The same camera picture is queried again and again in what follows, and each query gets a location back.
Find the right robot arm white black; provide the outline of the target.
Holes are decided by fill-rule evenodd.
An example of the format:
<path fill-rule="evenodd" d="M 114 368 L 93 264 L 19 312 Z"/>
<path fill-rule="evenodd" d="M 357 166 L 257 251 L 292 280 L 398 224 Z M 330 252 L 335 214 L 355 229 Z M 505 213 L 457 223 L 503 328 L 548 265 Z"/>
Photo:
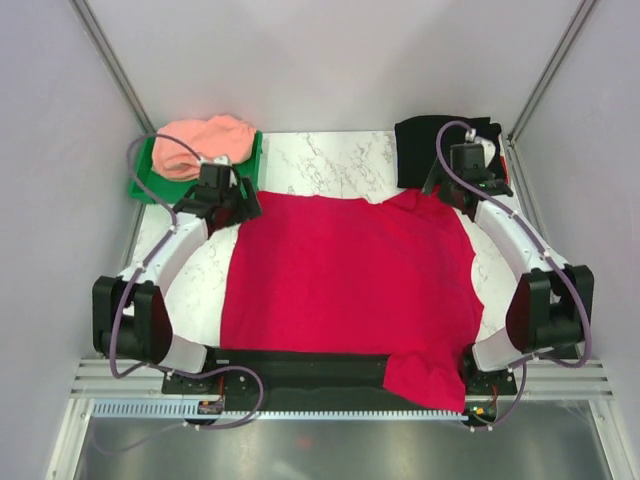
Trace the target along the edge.
<path fill-rule="evenodd" d="M 505 325 L 465 348 L 458 381 L 467 392 L 483 392 L 494 373 L 535 357 L 552 360 L 558 349 L 591 347 L 594 275 L 555 252 L 517 210 L 514 193 L 485 165 L 476 142 L 456 144 L 433 164 L 423 187 L 475 223 L 506 260 L 517 282 Z"/>

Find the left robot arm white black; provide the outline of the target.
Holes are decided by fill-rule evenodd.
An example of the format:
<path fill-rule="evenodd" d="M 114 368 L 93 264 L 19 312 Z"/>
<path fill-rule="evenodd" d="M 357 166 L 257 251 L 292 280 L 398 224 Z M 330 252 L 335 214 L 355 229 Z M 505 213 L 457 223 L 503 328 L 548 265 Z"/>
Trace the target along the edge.
<path fill-rule="evenodd" d="M 164 296 L 177 274 L 213 233 L 262 214 L 250 178 L 237 168 L 204 164 L 195 185 L 167 206 L 170 225 L 158 243 L 117 276 L 101 276 L 92 287 L 94 349 L 124 378 L 145 365 L 184 375 L 198 393 L 219 382 L 219 369 L 205 345 L 174 333 Z"/>

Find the crimson red t shirt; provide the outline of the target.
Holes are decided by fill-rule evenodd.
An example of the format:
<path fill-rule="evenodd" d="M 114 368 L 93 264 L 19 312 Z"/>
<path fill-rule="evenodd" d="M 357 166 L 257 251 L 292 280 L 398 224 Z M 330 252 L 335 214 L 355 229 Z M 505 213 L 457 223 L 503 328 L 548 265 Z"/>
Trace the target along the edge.
<path fill-rule="evenodd" d="M 407 190 L 364 199 L 260 192 L 231 258 L 224 349 L 383 354 L 384 387 L 459 412 L 464 349 L 483 305 L 475 258 L 455 211 Z"/>

